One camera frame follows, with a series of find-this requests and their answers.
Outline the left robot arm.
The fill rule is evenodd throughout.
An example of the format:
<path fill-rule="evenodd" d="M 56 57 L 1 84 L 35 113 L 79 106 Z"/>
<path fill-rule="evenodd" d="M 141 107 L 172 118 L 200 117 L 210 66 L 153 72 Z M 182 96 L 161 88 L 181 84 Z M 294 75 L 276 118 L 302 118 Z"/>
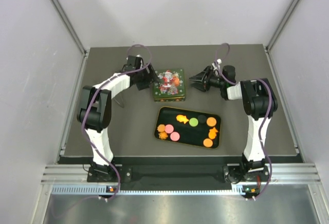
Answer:
<path fill-rule="evenodd" d="M 111 182 L 120 179 L 119 172 L 112 163 L 114 154 L 108 138 L 112 99 L 134 85 L 138 90 L 143 90 L 155 82 L 159 82 L 159 78 L 152 64 L 145 64 L 140 55 L 130 55 L 119 72 L 99 84 L 82 88 L 77 120 L 81 123 L 82 134 L 86 136 L 93 150 L 88 182 Z"/>

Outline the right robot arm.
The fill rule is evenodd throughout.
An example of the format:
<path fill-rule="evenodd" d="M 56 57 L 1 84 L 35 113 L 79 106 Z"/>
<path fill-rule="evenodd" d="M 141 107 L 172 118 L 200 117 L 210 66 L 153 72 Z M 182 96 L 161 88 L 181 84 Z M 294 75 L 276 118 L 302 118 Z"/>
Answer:
<path fill-rule="evenodd" d="M 226 65 L 220 69 L 212 64 L 189 80 L 191 86 L 200 91 L 207 92 L 216 87 L 224 100 L 242 100 L 248 118 L 247 143 L 239 167 L 228 167 L 226 173 L 227 180 L 239 183 L 268 174 L 265 139 L 278 101 L 267 78 L 237 82 L 235 77 L 234 66 Z"/>

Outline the metal serving tongs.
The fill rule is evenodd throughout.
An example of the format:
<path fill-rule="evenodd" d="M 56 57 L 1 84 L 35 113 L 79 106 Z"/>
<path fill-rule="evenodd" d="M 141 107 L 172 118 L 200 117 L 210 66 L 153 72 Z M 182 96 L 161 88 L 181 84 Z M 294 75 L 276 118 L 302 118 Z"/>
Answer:
<path fill-rule="evenodd" d="M 123 99 L 123 95 L 122 94 L 116 95 L 116 97 L 114 98 L 114 100 L 119 105 L 119 107 L 125 108 L 124 99 Z"/>

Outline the green christmas cookie tin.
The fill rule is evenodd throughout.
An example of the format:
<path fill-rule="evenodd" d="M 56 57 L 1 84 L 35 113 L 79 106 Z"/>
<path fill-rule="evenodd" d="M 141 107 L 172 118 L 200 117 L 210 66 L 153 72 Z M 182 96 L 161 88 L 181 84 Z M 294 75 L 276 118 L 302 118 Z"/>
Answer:
<path fill-rule="evenodd" d="M 155 102 L 175 102 L 184 101 L 186 96 L 166 96 L 166 95 L 156 95 L 153 96 Z"/>

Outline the gold tin lid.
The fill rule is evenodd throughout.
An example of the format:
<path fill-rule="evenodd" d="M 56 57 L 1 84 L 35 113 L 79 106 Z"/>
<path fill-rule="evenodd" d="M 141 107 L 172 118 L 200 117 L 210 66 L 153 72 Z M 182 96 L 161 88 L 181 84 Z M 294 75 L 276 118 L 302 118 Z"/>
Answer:
<path fill-rule="evenodd" d="M 153 85 L 153 96 L 186 96 L 185 71 L 183 68 L 155 70 L 159 82 Z"/>

